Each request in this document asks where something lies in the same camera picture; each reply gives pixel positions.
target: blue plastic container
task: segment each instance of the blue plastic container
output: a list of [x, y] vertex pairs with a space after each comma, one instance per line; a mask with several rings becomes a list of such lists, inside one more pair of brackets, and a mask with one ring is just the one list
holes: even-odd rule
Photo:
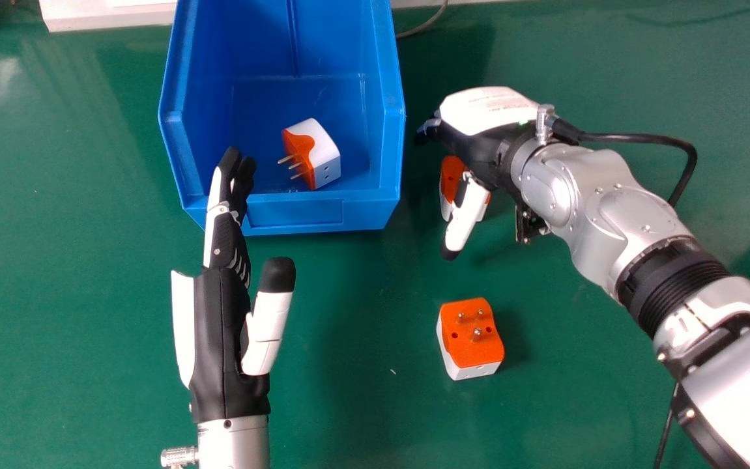
[[[283, 128], [312, 117], [342, 176], [310, 192], [276, 161]], [[244, 234], [382, 229], [401, 195], [404, 123], [389, 0], [179, 0], [160, 128], [199, 225], [232, 145], [258, 166]]]

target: green surface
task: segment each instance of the green surface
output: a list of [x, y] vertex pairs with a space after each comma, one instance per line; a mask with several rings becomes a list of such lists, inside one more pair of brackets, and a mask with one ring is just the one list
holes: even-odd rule
[[[157, 467], [162, 448], [195, 442], [169, 270], [196, 273], [203, 241], [155, 119], [167, 42], [163, 27], [49, 35], [32, 3], [0, 2], [0, 467]], [[399, 54], [409, 130], [449, 92], [508, 84], [586, 130], [690, 139], [700, 163], [680, 213], [750, 276], [750, 2], [453, 8]], [[618, 149], [669, 193], [681, 155]], [[299, 270], [274, 466], [650, 466], [672, 383], [649, 339], [562, 241], [513, 246], [502, 195], [442, 261], [440, 157], [407, 145], [383, 232], [250, 240], [256, 265], [289, 255]], [[508, 355], [496, 376], [454, 383], [435, 315], [473, 296]], [[676, 430], [665, 467], [696, 466]]]

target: robotic hand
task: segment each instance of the robotic hand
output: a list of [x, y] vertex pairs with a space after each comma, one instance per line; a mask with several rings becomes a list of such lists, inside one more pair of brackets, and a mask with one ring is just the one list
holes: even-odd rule
[[[454, 259], [490, 191], [517, 205], [517, 241], [554, 233], [586, 279], [625, 306], [676, 379], [671, 412], [714, 466], [750, 467], [750, 281], [700, 248], [672, 205], [695, 165], [681, 140], [587, 134], [504, 87], [449, 95], [416, 134], [462, 159], [441, 253]], [[670, 203], [643, 189], [623, 158], [581, 141], [664, 143], [690, 156]]]
[[294, 292], [291, 259], [268, 259], [250, 312], [250, 258], [241, 222], [255, 162], [229, 148], [214, 170], [207, 204], [204, 266], [195, 278], [172, 272], [175, 352], [192, 394], [198, 446], [164, 450], [163, 467], [263, 469], [270, 466], [268, 373]]

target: label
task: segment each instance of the label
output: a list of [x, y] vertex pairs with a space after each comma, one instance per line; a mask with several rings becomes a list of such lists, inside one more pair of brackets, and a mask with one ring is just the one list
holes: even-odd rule
[[455, 92], [439, 107], [441, 120], [466, 135], [536, 119], [538, 104], [506, 86]]

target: gray cable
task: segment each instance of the gray cable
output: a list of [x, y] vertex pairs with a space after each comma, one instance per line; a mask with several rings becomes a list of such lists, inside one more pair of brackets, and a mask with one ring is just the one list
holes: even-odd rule
[[413, 29], [408, 29], [404, 31], [403, 33], [398, 33], [397, 35], [395, 35], [395, 39], [408, 38], [409, 36], [414, 36], [414, 35], [417, 35], [417, 33], [423, 33], [424, 31], [428, 30], [429, 27], [435, 24], [435, 22], [438, 21], [438, 18], [441, 18], [441, 15], [444, 14], [444, 11], [447, 9], [448, 3], [450, 3], [450, 0], [442, 0], [441, 6], [438, 8], [438, 11], [435, 12], [434, 15], [429, 17], [428, 20], [426, 20], [424, 23], [419, 24], [416, 27], [413, 27]]

